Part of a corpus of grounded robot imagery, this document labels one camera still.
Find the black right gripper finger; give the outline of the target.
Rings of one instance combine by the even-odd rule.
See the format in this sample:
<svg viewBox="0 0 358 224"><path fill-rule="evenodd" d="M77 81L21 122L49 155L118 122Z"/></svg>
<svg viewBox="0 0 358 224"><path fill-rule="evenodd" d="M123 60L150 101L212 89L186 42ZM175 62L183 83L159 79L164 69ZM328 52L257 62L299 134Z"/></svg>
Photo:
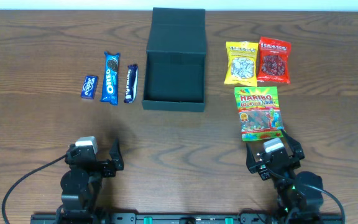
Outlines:
<svg viewBox="0 0 358 224"><path fill-rule="evenodd" d="M299 162L300 160L304 159L305 153L303 151L301 144L297 140L295 140L291 136L289 136L283 129L281 130L281 132L282 132L282 136L283 136L285 142L287 143L289 149L292 152L292 155L290 156L287 153L287 148L284 147L283 153L284 153L284 155L287 156L287 159L290 162Z"/></svg>
<svg viewBox="0 0 358 224"><path fill-rule="evenodd" d="M255 173L257 172L259 163L255 160L253 152L248 143L246 144L246 151L247 151L246 166L250 173Z"/></svg>

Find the green Haribo worms bag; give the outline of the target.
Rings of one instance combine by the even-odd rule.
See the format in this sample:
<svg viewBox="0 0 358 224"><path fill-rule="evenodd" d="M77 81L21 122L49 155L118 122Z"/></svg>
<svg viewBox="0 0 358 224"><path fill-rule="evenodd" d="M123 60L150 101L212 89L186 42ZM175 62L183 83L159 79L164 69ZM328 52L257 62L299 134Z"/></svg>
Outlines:
<svg viewBox="0 0 358 224"><path fill-rule="evenodd" d="M275 86L235 87L243 141L282 137L282 114Z"/></svg>

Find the blue Oreo cookie pack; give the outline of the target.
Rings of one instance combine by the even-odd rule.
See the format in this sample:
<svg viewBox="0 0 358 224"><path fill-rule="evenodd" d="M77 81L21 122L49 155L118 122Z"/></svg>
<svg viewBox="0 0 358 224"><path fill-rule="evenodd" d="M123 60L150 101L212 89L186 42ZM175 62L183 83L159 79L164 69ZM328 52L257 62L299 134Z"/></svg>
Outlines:
<svg viewBox="0 0 358 224"><path fill-rule="evenodd" d="M110 54L105 52L104 78L100 102L118 104L117 85L120 53Z"/></svg>

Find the dark purple chocolate bar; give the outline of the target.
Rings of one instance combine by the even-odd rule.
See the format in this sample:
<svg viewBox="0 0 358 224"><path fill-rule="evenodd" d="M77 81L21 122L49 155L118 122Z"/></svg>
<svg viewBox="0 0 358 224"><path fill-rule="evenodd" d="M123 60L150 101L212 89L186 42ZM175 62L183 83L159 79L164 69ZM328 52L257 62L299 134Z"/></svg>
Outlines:
<svg viewBox="0 0 358 224"><path fill-rule="evenodd" d="M137 77L137 64L129 65L127 71L126 94L124 98L124 103L132 103L135 100L137 93Z"/></svg>

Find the red Hacks candy bag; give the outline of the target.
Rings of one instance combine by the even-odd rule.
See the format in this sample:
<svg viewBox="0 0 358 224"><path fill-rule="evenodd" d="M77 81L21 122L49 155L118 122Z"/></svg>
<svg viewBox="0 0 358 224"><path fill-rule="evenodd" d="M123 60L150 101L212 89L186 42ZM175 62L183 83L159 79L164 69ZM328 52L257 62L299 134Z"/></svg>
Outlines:
<svg viewBox="0 0 358 224"><path fill-rule="evenodd" d="M259 40L258 82L276 82L290 84L288 59L291 43L261 37Z"/></svg>

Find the dark green box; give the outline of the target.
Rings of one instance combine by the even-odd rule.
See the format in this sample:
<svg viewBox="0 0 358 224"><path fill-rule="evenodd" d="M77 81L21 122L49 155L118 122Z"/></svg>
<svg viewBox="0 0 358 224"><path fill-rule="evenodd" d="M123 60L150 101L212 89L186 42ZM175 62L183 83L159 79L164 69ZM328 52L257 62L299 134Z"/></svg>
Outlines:
<svg viewBox="0 0 358 224"><path fill-rule="evenodd" d="M203 112L206 53L204 9L153 8L143 109Z"/></svg>

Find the yellow Hacks candy bag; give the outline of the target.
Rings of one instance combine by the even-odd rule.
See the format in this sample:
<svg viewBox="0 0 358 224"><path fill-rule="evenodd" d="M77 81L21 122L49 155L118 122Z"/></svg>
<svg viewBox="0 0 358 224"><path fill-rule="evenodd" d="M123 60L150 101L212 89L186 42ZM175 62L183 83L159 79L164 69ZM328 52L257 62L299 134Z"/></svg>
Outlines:
<svg viewBox="0 0 358 224"><path fill-rule="evenodd" d="M226 42L227 72L225 85L256 87L256 62L259 44L256 42Z"/></svg>

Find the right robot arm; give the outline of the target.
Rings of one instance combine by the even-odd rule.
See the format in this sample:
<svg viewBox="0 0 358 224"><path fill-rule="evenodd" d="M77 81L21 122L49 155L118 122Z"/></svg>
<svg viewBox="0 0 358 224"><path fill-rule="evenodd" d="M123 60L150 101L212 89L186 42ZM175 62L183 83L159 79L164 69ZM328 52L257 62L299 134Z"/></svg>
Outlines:
<svg viewBox="0 0 358 224"><path fill-rule="evenodd" d="M256 159L250 144L246 144L246 166L250 173L271 180L277 191L278 209L259 220L263 223L323 223L319 209L323 205L322 177L303 171L298 174L303 148L285 131L282 138L264 143Z"/></svg>

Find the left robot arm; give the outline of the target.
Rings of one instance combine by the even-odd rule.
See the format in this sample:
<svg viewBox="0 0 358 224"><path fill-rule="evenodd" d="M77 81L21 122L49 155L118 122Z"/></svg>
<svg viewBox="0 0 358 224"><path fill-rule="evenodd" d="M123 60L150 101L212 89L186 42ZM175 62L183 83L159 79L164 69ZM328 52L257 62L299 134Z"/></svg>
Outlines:
<svg viewBox="0 0 358 224"><path fill-rule="evenodd" d="M115 177L124 169L119 140L115 139L109 150L110 159L96 158L98 145L94 136L79 138L69 145L65 163L70 170L63 175L62 206L57 210L57 223L110 223L110 214L96 206L102 182Z"/></svg>

